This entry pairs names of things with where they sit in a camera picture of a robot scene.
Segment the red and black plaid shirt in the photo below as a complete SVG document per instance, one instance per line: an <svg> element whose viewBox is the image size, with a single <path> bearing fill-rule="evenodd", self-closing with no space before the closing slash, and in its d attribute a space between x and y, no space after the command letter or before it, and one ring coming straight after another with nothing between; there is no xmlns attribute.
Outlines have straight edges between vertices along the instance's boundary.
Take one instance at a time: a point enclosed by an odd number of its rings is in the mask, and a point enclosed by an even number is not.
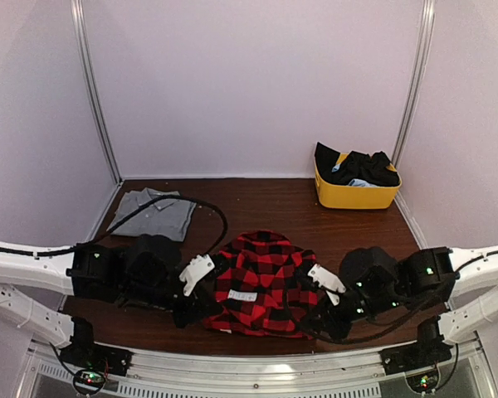
<svg viewBox="0 0 498 398"><path fill-rule="evenodd" d="M216 278L213 290L223 312L204 319L206 328L252 336L308 337L295 328L284 310L282 293L287 285L288 304L296 319L302 319L325 296L295 281L297 268L307 271L316 263L313 251L293 246L275 232L258 231L238 236L219 254L229 264Z"/></svg>

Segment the white tag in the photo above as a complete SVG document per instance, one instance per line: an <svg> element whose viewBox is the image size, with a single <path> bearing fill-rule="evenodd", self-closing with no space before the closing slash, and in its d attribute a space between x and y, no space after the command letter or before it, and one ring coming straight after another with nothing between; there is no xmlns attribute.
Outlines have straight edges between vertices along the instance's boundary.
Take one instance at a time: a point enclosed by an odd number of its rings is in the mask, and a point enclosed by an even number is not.
<svg viewBox="0 0 498 398"><path fill-rule="evenodd" d="M239 301L256 301L256 296L258 293L248 293L248 292L237 292L236 290L229 290L230 299Z"/></svg>

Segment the brown wooden surface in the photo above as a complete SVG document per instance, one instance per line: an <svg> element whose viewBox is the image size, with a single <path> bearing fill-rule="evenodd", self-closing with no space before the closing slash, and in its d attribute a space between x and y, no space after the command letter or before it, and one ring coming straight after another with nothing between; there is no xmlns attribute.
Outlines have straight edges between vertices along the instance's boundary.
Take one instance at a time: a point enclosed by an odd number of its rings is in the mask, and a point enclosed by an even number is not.
<svg viewBox="0 0 498 398"><path fill-rule="evenodd" d="M337 272L344 255L358 247L378 245L402 259L417 250L417 245L393 204L383 211L340 211L323 208L317 202L313 180L306 179L222 179L130 181L120 190L101 231L105 231L125 192L151 187L210 201L225 211L229 232L225 242L245 231L267 229L286 235L294 245L312 249L318 261ZM221 231L219 218L208 209L197 207L185 242L183 258L191 259L206 250ZM111 236L108 246L126 245L132 240ZM204 329L200 324L185 329L173 326L171 315L139 308L79 298L68 298L65 312L93 323L100 342L166 352L208 355L281 355L329 352L372 347L413 340L416 327L425 318L440 313L443 306L427 310L397 331L378 340L355 346L338 346L318 341L280 337L246 337ZM403 308L386 313L389 320L405 313ZM369 336L382 328L356 323L350 337Z"/></svg>

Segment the white panel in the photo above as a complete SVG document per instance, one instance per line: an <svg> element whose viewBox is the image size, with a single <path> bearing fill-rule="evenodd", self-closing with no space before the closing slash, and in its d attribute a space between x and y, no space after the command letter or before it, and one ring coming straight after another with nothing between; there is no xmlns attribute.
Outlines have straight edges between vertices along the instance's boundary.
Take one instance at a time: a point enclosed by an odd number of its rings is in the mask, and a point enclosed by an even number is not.
<svg viewBox="0 0 498 398"><path fill-rule="evenodd" d="M437 2L399 171L429 245L498 245L498 0ZM498 384L498 324L480 335Z"/></svg>
<svg viewBox="0 0 498 398"><path fill-rule="evenodd" d="M320 140L391 153L422 1L86 0L126 177L305 177Z"/></svg>
<svg viewBox="0 0 498 398"><path fill-rule="evenodd" d="M84 240L112 189L70 2L0 0L0 240ZM31 336L0 319L0 398L12 395Z"/></svg>

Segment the black cloth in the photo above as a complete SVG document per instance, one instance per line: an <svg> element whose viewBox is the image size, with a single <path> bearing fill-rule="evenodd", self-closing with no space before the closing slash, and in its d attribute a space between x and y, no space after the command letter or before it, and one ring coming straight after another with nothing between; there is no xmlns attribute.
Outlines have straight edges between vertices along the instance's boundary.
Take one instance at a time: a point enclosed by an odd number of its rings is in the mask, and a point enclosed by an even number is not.
<svg viewBox="0 0 498 398"><path fill-rule="evenodd" d="M337 172L332 172L339 158L339 152L317 143L315 148L315 165L321 178L334 185L348 185L354 178L359 178L379 187L396 187L400 177L388 169L388 155L376 152L373 156L365 153L351 152L339 166Z"/></svg>

